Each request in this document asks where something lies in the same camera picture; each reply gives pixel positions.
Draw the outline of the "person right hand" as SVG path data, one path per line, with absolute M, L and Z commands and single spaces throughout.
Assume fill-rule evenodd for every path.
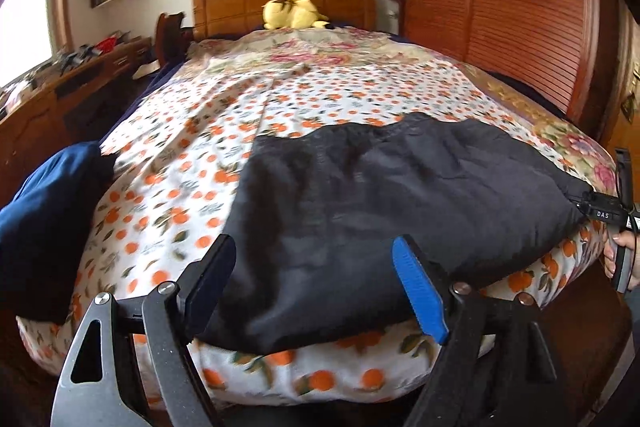
M 612 235 L 608 241 L 605 243 L 603 256 L 604 256 L 604 271 L 606 276 L 609 279 L 612 279 L 615 272 L 615 262 L 616 262 L 616 251 L 617 248 L 613 247 L 614 244 L 617 246 L 623 246 L 625 248 L 629 248 L 632 251 L 636 250 L 636 247 L 639 245 L 638 243 L 639 236 L 634 235 L 634 233 L 625 231 L 620 232 L 618 234 Z M 628 291 L 633 291 L 639 285 L 639 277 L 640 277 L 640 257 L 638 254 L 634 255 L 634 267 L 632 268 L 631 277 L 629 279 L 629 283 L 627 286 Z

